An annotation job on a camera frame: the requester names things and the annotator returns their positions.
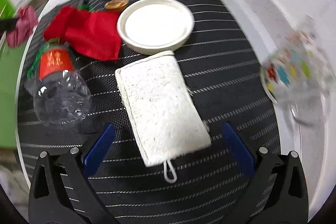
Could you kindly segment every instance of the metal screw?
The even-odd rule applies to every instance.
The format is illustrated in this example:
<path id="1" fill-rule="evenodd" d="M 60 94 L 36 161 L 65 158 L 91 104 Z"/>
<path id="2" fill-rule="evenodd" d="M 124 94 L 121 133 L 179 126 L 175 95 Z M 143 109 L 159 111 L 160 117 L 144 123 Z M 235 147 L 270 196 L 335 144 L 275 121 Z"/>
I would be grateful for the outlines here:
<path id="1" fill-rule="evenodd" d="M 47 155 L 47 152 L 46 151 L 42 151 L 40 153 L 40 158 L 44 158 L 44 157 L 46 157 L 46 155 Z"/>
<path id="2" fill-rule="evenodd" d="M 291 151 L 291 155 L 293 158 L 297 158 L 299 154 L 296 151 Z"/>
<path id="3" fill-rule="evenodd" d="M 261 153 L 261 154 L 267 154 L 268 153 L 268 149 L 266 148 L 266 147 L 261 147 L 261 148 L 259 148 L 259 152 Z"/>
<path id="4" fill-rule="evenodd" d="M 73 154 L 73 155 L 77 154 L 78 151 L 79 151 L 78 147 L 73 147 L 73 148 L 70 149 L 70 153 Z"/>

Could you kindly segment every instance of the white sponge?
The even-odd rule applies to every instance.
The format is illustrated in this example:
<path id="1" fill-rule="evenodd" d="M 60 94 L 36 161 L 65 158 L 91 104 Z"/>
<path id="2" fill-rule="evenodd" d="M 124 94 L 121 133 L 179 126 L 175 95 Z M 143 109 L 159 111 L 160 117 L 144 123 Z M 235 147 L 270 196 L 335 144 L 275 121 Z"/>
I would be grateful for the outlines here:
<path id="1" fill-rule="evenodd" d="M 146 166 L 211 145 L 172 51 L 117 69 L 115 78 Z"/>

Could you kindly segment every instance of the green string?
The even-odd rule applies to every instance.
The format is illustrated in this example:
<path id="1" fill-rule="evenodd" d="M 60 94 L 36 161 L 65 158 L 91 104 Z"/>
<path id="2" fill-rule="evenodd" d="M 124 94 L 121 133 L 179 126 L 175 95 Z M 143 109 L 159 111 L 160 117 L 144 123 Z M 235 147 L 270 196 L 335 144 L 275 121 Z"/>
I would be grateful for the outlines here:
<path id="1" fill-rule="evenodd" d="M 44 54 L 46 52 L 46 50 L 49 48 L 49 45 L 52 44 L 52 43 L 55 43 L 57 42 L 57 44 L 59 44 L 59 38 L 53 38 L 53 39 L 50 39 L 48 42 L 46 42 L 40 49 L 39 51 L 37 52 L 37 55 L 35 57 L 35 60 L 32 64 L 32 66 L 30 67 L 30 69 L 27 71 L 27 77 L 28 78 L 31 78 L 32 77 L 32 74 L 33 72 L 35 72 L 35 69 L 38 65 L 38 63 L 40 62 L 40 59 L 41 59 L 41 56 L 42 54 Z"/>
<path id="2" fill-rule="evenodd" d="M 91 8 L 90 5 L 88 4 L 83 4 L 83 5 L 80 5 L 78 8 L 78 10 L 88 10 L 89 12 L 94 12 L 94 8 Z"/>

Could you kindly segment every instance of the pink cloth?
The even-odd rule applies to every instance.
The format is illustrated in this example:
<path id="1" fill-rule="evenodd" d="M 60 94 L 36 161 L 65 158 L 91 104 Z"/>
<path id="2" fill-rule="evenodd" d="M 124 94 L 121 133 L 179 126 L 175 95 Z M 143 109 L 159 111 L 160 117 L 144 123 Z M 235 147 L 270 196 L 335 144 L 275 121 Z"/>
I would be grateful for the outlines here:
<path id="1" fill-rule="evenodd" d="M 21 7 L 16 15 L 19 20 L 13 31 L 6 33 L 8 47 L 15 48 L 26 42 L 33 33 L 33 28 L 39 24 L 35 10 L 31 6 Z"/>

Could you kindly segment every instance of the blue gripper pad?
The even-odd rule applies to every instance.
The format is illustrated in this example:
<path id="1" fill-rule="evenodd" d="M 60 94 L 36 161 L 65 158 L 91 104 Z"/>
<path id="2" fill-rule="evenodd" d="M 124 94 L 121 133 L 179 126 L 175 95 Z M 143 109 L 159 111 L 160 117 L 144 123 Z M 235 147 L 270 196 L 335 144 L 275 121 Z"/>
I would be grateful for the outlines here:
<path id="1" fill-rule="evenodd" d="M 255 160 L 251 152 L 245 146 L 244 142 L 233 130 L 229 123 L 223 124 L 222 127 L 223 139 L 226 141 L 230 152 L 235 158 L 241 172 L 252 178 L 255 175 Z"/>
<path id="2" fill-rule="evenodd" d="M 113 124 L 109 124 L 83 160 L 84 174 L 86 177 L 93 176 L 97 172 L 115 136 L 116 131 L 114 126 Z"/>

